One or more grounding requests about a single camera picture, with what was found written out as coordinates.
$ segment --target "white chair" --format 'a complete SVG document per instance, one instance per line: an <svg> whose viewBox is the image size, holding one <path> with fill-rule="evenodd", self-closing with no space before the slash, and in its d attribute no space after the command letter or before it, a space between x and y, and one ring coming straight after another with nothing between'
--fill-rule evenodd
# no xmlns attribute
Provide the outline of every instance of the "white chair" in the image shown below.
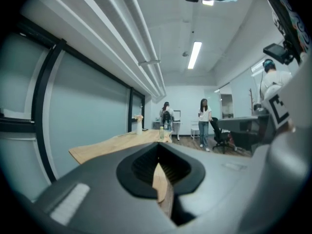
<svg viewBox="0 0 312 234"><path fill-rule="evenodd" d="M195 139L196 137L199 137L198 120L191 121L191 138Z"/></svg>

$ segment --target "white sticker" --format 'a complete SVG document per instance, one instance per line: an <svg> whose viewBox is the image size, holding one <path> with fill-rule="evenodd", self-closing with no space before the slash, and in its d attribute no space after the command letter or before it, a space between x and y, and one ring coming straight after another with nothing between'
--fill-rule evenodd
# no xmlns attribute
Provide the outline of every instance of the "white sticker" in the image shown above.
<svg viewBox="0 0 312 234"><path fill-rule="evenodd" d="M290 119L289 113L278 93L275 93L268 99L264 100L262 105L268 109L272 115L276 129L284 125Z"/></svg>

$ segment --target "jeans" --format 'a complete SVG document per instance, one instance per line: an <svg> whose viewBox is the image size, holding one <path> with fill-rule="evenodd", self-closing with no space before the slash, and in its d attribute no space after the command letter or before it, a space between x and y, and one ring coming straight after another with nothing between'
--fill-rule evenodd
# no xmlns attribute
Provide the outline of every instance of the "jeans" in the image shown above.
<svg viewBox="0 0 312 234"><path fill-rule="evenodd" d="M202 144L204 147L208 147L208 127L209 122L207 121L199 121L199 143Z"/></svg>

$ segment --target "black chair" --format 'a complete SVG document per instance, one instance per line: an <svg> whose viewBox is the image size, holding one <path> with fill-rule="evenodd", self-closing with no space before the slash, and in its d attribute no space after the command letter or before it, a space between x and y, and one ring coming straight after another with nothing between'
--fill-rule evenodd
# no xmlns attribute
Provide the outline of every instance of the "black chair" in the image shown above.
<svg viewBox="0 0 312 234"><path fill-rule="evenodd" d="M234 147L231 147L229 145L230 138L228 137L229 132L223 133L222 129L218 126L218 119L215 117L212 117L212 120L210 121L210 124L212 125L214 129L214 140L216 141L216 145L213 147L223 147L223 154L225 154L225 147L230 147L234 150Z"/></svg>

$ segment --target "wooden table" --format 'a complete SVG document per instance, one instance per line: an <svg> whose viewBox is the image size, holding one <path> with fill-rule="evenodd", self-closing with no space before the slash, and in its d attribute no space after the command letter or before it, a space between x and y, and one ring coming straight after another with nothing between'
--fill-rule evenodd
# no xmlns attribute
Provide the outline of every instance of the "wooden table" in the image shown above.
<svg viewBox="0 0 312 234"><path fill-rule="evenodd" d="M170 134L170 132L165 131L165 138L161 140L159 138L159 130L150 129L143 131L142 135L137 135L135 132L129 132L124 135L112 137L111 139L97 144L72 148L69 150L69 153L79 164L82 164L97 156L110 154L137 145L151 142L172 143ZM153 188L156 189L158 193L158 202L162 202L165 199L168 184L166 175L161 166L158 164L155 169L153 180Z"/></svg>

